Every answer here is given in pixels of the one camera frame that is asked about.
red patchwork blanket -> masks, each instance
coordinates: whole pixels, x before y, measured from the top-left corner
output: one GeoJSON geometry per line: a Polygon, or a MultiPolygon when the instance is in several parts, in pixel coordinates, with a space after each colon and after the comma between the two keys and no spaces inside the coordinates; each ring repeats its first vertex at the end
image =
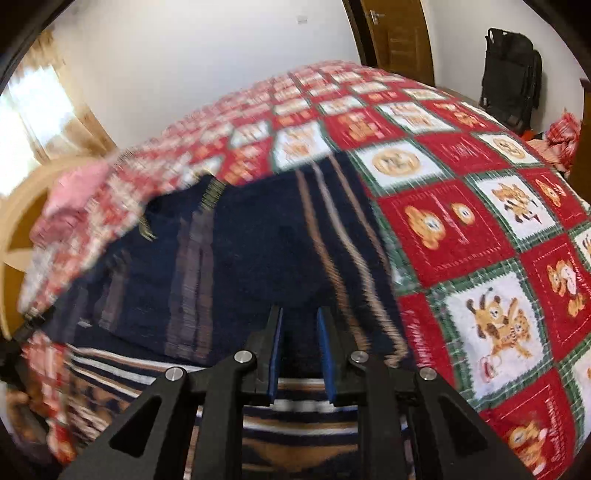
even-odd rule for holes
{"type": "Polygon", "coordinates": [[[337,150],[374,199],[419,366],[537,478],[558,478],[591,432],[590,206],[486,113],[396,74],[302,67],[122,155],[72,237],[48,247],[49,269],[28,275],[23,309],[46,309],[150,198],[195,175],[242,184],[337,150]]]}

window curtain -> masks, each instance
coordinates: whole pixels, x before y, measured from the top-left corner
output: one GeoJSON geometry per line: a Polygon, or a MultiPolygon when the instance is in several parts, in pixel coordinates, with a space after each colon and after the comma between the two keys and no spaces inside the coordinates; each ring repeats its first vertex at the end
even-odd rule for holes
{"type": "MultiPolygon", "coordinates": [[[[104,157],[116,148],[72,81],[51,30],[37,38],[12,75],[0,102],[2,116],[14,132],[24,132],[30,151],[14,148],[23,157],[32,154],[36,163],[104,157]]],[[[11,143],[22,143],[14,134],[11,138],[11,143]]],[[[14,152],[0,151],[1,156],[6,153],[14,152]]]]}

black bag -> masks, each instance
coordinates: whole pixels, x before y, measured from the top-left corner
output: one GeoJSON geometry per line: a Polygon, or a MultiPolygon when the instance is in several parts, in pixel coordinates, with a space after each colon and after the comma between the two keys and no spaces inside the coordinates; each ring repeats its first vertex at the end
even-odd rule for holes
{"type": "Polygon", "coordinates": [[[530,129],[531,112],[540,105],[542,57],[529,38],[491,28],[480,106],[521,135],[530,129]]]}

pink cloth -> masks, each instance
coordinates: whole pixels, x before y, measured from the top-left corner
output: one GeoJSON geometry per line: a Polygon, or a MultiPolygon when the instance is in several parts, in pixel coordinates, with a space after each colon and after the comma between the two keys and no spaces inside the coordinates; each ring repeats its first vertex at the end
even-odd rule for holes
{"type": "Polygon", "coordinates": [[[83,210],[88,199],[106,180],[109,169],[105,160],[98,160],[63,174],[51,188],[43,216],[49,218],[65,209],[83,210]]]}
{"type": "Polygon", "coordinates": [[[564,169],[569,172],[579,146],[581,123],[575,116],[564,110],[562,117],[550,125],[546,132],[548,144],[560,159],[564,169]]]}
{"type": "Polygon", "coordinates": [[[107,161],[99,160],[58,178],[51,187],[41,216],[31,229],[31,241],[45,247],[68,238],[74,227],[86,217],[86,203],[105,182],[110,169],[107,161]]]}

fabric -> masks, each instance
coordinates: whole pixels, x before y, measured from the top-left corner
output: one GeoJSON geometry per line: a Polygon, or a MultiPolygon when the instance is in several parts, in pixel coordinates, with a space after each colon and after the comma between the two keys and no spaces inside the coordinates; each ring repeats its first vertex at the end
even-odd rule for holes
{"type": "Polygon", "coordinates": [[[208,176],[153,200],[144,218],[60,297],[44,326],[73,346],[76,437],[91,442],[162,373],[154,362],[215,365],[263,329],[276,304],[284,308],[280,374],[295,385],[280,381],[271,409],[245,409],[243,461],[298,478],[319,469],[355,476],[356,408],[331,407],[322,380],[309,380],[322,376],[317,309],[332,307],[358,348],[388,365],[413,362],[378,225],[347,156],[240,188],[208,176]],[[141,373],[123,373],[131,359],[141,373]]]}
{"type": "Polygon", "coordinates": [[[57,179],[41,216],[33,225],[31,241],[46,247],[69,238],[76,224],[86,216],[88,200],[104,183],[110,169],[106,160],[98,160],[57,179]]]}
{"type": "Polygon", "coordinates": [[[529,140],[527,144],[531,148],[535,149],[536,152],[538,152],[539,155],[546,161],[546,163],[552,165],[557,171],[560,173],[566,172],[566,168],[564,165],[562,165],[560,158],[554,152],[554,148],[548,145],[547,140],[538,140],[534,138],[533,140],[529,140]]]}
{"type": "Polygon", "coordinates": [[[556,121],[546,132],[546,139],[553,151],[558,155],[565,172],[570,172],[574,156],[579,146],[581,123],[566,110],[560,120],[556,121]]]}
{"type": "Polygon", "coordinates": [[[311,346],[326,305],[359,349],[413,365],[378,225],[346,154],[239,188],[208,176],[153,200],[144,218],[60,297],[44,326],[51,340],[106,348],[89,323],[114,336],[112,352],[132,356],[136,345],[212,366],[277,305],[282,374],[319,377],[311,346]]]}
{"type": "Polygon", "coordinates": [[[66,408],[70,377],[65,364],[69,355],[67,347],[52,343],[41,332],[35,332],[23,348],[23,356],[41,383],[43,403],[48,407],[47,446],[62,465],[67,465],[76,456],[66,408]]]}
{"type": "Polygon", "coordinates": [[[533,441],[548,429],[531,469],[558,478],[591,432],[590,206],[493,118],[395,74],[301,67],[131,151],[28,310],[44,311],[193,168],[243,184],[338,150],[373,197],[418,365],[435,366],[519,451],[521,431],[533,441]]]}

